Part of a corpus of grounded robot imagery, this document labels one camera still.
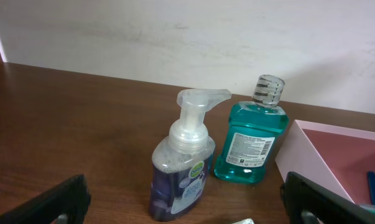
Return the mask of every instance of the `green logo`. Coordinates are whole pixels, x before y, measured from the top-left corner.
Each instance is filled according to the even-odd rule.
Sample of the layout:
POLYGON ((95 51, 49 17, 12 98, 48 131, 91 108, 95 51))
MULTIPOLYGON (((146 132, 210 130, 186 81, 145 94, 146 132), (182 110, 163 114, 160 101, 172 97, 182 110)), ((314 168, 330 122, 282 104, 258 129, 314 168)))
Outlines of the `green logo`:
POLYGON ((188 173, 189 178, 194 178, 198 176, 202 169, 204 169, 204 162, 197 162, 192 169, 190 169, 190 172, 188 173))

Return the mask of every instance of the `plastic bottle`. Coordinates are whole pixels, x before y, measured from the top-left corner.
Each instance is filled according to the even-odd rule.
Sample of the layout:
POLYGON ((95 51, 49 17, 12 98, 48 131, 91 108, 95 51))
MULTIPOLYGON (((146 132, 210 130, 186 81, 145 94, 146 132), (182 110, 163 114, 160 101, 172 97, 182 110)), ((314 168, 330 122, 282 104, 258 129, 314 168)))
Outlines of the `plastic bottle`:
POLYGON ((174 220, 201 198, 215 143, 203 124, 205 112, 230 99, 228 90, 183 90, 177 96, 180 119, 152 155, 150 214, 154 220, 174 220))
POLYGON ((229 131, 215 175, 223 180, 253 184, 264 178, 265 164, 275 140, 288 126, 288 116, 277 106, 284 81, 261 75, 252 101, 235 104, 230 112, 229 131))

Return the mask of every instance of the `clear bottle cap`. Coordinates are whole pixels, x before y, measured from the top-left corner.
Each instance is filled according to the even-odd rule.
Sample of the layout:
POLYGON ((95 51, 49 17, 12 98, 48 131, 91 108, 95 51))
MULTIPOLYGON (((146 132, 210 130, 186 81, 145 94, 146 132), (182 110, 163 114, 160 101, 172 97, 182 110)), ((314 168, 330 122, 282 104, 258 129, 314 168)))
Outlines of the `clear bottle cap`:
POLYGON ((229 90, 182 90, 177 95, 177 103, 182 111, 180 119, 170 127, 170 144, 183 151, 205 147, 208 141, 208 130, 203 124, 205 112, 230 98, 229 90))
POLYGON ((280 101, 285 82, 273 75, 261 75, 256 83, 252 100, 257 104, 273 108, 280 101))

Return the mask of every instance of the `white pump head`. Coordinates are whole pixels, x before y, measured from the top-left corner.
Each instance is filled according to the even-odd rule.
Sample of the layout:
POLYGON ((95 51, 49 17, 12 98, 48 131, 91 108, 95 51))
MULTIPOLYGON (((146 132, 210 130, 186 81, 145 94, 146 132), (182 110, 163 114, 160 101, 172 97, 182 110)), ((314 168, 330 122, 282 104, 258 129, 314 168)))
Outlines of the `white pump head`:
POLYGON ((182 151, 203 149, 208 140, 208 130, 203 124, 205 112, 230 98, 229 90, 182 90, 177 95, 182 111, 180 119, 170 127, 170 144, 182 151))

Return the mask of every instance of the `hand soap bottle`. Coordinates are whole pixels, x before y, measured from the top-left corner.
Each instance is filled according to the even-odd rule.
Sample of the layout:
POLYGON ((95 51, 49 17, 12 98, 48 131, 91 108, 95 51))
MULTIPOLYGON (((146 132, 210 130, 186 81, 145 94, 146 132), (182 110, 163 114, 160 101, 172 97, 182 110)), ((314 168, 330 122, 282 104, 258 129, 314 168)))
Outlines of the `hand soap bottle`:
POLYGON ((222 154, 216 160, 215 175, 230 182, 252 184, 261 181, 274 141, 289 119, 277 106, 284 81, 261 75, 252 101, 234 105, 222 154))
POLYGON ((152 154, 154 176, 149 212, 154 220, 174 220, 191 210, 203 192, 215 143, 203 124, 205 112, 230 99, 228 90, 183 90, 180 119, 152 154))

